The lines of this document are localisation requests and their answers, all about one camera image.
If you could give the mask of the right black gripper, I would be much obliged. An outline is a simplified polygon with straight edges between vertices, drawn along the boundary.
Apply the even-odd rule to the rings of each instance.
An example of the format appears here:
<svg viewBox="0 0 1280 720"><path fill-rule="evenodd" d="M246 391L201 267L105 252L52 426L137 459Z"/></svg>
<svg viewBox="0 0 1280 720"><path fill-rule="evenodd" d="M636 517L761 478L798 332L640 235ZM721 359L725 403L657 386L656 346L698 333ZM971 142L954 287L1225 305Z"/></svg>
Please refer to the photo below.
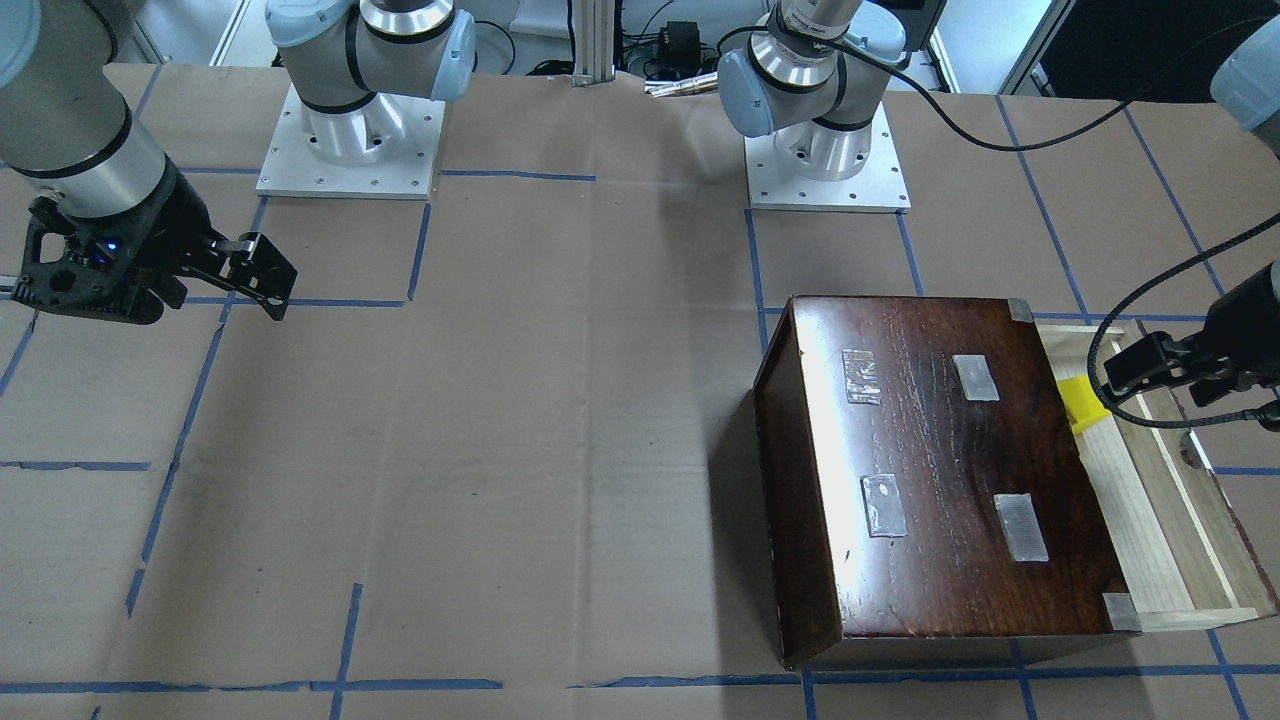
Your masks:
<svg viewBox="0 0 1280 720"><path fill-rule="evenodd" d="M127 211L77 218L42 193L29 214L12 297L41 313L146 325L182 307L182 279L195 278L242 293L282 322L298 277L265 234L229 240L216 232L173 161Z"/></svg>

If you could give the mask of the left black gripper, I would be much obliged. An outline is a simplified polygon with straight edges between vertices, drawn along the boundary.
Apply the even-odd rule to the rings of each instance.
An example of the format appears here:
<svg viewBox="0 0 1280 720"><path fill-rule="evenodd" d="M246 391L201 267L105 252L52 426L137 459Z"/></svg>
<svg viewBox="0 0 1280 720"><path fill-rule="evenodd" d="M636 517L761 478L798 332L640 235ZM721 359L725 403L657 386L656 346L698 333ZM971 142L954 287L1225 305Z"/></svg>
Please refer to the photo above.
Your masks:
<svg viewBox="0 0 1280 720"><path fill-rule="evenodd" d="M1121 409L1129 398L1162 388L1188 387L1198 407L1279 380L1277 264L1271 263L1216 300L1202 329L1184 340L1157 331L1106 360L1100 401L1114 416L1153 429L1190 429L1229 421L1257 421L1277 430L1277 401L1217 416L1161 421Z"/></svg>

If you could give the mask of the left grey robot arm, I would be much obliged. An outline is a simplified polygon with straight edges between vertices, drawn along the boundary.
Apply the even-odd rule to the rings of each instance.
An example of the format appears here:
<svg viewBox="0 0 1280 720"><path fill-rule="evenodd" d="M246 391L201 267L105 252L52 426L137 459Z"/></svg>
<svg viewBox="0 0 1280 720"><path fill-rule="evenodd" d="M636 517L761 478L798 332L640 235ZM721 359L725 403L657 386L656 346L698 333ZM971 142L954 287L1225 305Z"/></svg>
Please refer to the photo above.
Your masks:
<svg viewBox="0 0 1280 720"><path fill-rule="evenodd" d="M1270 149L1277 147L1277 19L1245 20L1249 36L1216 70L1213 100ZM732 127L749 138L813 124L826 142L859 141L892 78L908 61L900 20L864 1L781 1L746 44L719 56L718 91ZM1276 389L1277 264L1249 275L1217 299L1202 328L1183 340L1153 332L1105 363L1107 329L1142 295L1175 275L1270 231L1270 217L1157 274L1103 318L1085 355L1091 393L1115 418L1158 429L1162 421L1128 413L1124 404L1155 389L1188 388L1206 407L1256 387Z"/></svg>

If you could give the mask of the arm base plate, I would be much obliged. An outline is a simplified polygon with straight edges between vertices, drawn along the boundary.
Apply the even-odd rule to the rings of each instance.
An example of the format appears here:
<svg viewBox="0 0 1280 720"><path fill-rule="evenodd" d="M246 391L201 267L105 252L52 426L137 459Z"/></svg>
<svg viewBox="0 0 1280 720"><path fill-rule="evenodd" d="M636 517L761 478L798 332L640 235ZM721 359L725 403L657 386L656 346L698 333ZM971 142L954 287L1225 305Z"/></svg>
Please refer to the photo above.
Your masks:
<svg viewBox="0 0 1280 720"><path fill-rule="evenodd" d="M905 213L911 208L883 105L860 129L806 122L746 138L745 151L753 209Z"/></svg>
<svg viewBox="0 0 1280 720"><path fill-rule="evenodd" d="M256 190L264 196L429 200L447 102L379 94L344 114L289 88Z"/></svg>

